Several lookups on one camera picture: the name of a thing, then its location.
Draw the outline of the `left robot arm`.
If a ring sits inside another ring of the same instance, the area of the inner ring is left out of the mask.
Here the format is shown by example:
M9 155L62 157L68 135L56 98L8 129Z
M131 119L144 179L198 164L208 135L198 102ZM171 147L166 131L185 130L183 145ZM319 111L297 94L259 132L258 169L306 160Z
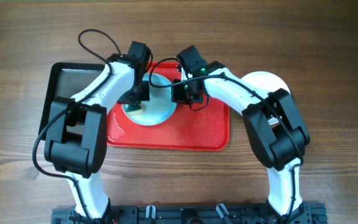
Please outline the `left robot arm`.
M111 204L99 170L107 149L107 115L115 104L127 105L131 115L144 111L149 100L143 76L153 55L113 54L101 74L70 98L55 98L48 123L38 138L45 141L44 158L56 170L53 177L71 183L76 200L74 219L80 223L113 223Z

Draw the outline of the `light blue plate top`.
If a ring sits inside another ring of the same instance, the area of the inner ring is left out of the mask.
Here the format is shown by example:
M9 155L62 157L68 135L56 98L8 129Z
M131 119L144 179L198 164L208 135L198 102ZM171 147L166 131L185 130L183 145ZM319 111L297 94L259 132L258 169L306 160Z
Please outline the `light blue plate top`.
M124 114L134 123L143 126L154 126L166 121L175 111L177 104L171 100L170 88L156 88L149 86L150 100L141 101L144 112L137 115L128 115L125 109L128 105L122 105Z

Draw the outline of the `green yellow sponge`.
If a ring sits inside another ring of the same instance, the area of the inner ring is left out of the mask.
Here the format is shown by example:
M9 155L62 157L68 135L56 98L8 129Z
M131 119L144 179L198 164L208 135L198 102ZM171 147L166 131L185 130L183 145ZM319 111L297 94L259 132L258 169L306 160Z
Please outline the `green yellow sponge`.
M125 109L125 112L128 115L137 115L142 114L144 112L144 109L141 103L128 104L127 108Z

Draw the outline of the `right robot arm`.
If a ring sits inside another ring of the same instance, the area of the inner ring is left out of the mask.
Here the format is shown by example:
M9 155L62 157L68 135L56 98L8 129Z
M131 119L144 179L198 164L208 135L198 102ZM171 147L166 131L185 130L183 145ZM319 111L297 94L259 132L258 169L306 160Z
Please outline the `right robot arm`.
M267 168L268 204L280 218L289 219L302 204L299 171L310 134L289 86L270 72L251 72L242 78L228 68L202 68L197 75L179 69L178 85L222 101L238 112L251 149Z

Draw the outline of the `white plate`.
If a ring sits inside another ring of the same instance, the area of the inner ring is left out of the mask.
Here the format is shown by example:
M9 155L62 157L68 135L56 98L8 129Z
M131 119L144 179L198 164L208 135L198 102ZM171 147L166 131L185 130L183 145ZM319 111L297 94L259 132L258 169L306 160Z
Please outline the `white plate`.
M261 89L265 91L275 92L280 88L283 88L287 92L291 93L289 87L287 84L277 75L270 73L270 72L264 72L264 71L257 71L257 72L251 72L241 78L244 82L252 85L256 89ZM238 113L241 113L242 110L247 108L249 104L259 103L260 100L252 100L253 96L252 94L248 93L249 98L251 100L245 103L245 106L240 106L239 108L236 108L235 110ZM277 118L273 118L273 116L268 117L268 122L271 126L278 123Z

